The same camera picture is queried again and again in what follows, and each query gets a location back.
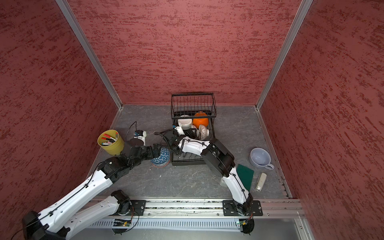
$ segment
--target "yellow cup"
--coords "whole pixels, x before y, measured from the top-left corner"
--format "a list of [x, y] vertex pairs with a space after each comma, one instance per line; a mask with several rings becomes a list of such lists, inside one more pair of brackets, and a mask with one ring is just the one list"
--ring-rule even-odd
[[[116, 130], [113, 130], [113, 129], [107, 130], [107, 131], [103, 132], [99, 136], [99, 138], [97, 139], [97, 143], [100, 145], [100, 147], [103, 148], [107, 153], [109, 153], [111, 155], [119, 155], [124, 148], [124, 141], [123, 141], [122, 137], [120, 136], [120, 134], [118, 134], [118, 138], [116, 139], [116, 133], [117, 133]], [[114, 142], [108, 146], [101, 145], [102, 142], [107, 142], [107, 140], [101, 139], [102, 137], [106, 137], [106, 136], [104, 136], [104, 134], [108, 134], [112, 138], [115, 138], [116, 142]]]

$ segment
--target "green cloth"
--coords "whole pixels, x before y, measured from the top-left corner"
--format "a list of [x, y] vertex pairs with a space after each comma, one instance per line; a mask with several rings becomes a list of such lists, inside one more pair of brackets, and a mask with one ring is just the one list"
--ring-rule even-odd
[[252, 179], [254, 171], [252, 169], [249, 169], [241, 164], [238, 164], [236, 166], [237, 174], [239, 175], [239, 178], [241, 182], [243, 183], [245, 189], [250, 191], [251, 185], [252, 185]]

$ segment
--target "black mounting plate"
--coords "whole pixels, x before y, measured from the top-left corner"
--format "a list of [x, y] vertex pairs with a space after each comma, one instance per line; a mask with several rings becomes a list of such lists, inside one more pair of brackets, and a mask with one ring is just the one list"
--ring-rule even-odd
[[[263, 210], [260, 201], [258, 200], [253, 200], [251, 203], [251, 208], [254, 216], [262, 216], [263, 215]], [[239, 216], [237, 210], [236, 210], [236, 205], [233, 202], [233, 200], [224, 200], [223, 201], [223, 212], [224, 216]]]
[[[146, 202], [147, 202], [146, 200], [132, 200], [131, 199], [133, 210], [135, 212], [137, 212], [137, 213], [135, 213], [135, 216], [137, 216], [137, 214], [139, 214], [139, 216], [143, 216]], [[112, 215], [123, 217], [122, 215], [119, 215], [119, 214], [112, 214]], [[131, 211], [128, 211], [124, 216], [131, 216]]]

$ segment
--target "black wire dish rack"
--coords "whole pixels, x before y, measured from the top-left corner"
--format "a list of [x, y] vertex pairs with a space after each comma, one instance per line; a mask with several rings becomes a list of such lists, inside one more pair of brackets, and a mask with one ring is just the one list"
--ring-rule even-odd
[[[195, 116], [198, 112], [204, 112], [207, 116]], [[209, 124], [207, 129], [209, 130], [209, 135], [204, 141], [210, 141], [215, 138], [215, 117], [216, 102], [213, 93], [172, 94], [171, 118], [173, 125], [178, 126], [177, 120], [179, 119], [208, 118]], [[181, 152], [179, 156], [172, 156], [171, 163], [173, 166], [205, 164], [201, 156], [185, 152]]]

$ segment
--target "robotic arm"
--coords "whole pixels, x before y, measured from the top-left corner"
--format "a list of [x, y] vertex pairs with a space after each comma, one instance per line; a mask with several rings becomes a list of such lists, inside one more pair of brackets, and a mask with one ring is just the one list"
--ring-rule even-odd
[[[240, 216], [252, 212], [252, 195], [245, 189], [236, 172], [233, 155], [217, 139], [211, 141], [194, 140], [181, 131], [168, 130], [161, 133], [168, 148], [176, 153], [190, 152], [202, 156], [210, 170], [223, 180], [230, 189], [235, 208]], [[24, 238], [26, 240], [64, 240], [70, 239], [93, 222], [115, 213], [126, 214], [131, 210], [130, 198], [121, 190], [115, 191], [101, 203], [97, 203], [77, 213], [87, 202], [122, 176], [141, 164], [143, 160], [159, 157], [161, 145], [146, 147], [139, 138], [125, 142], [119, 156], [101, 162], [92, 176], [60, 199], [43, 209], [40, 213], [30, 211], [23, 218]]]

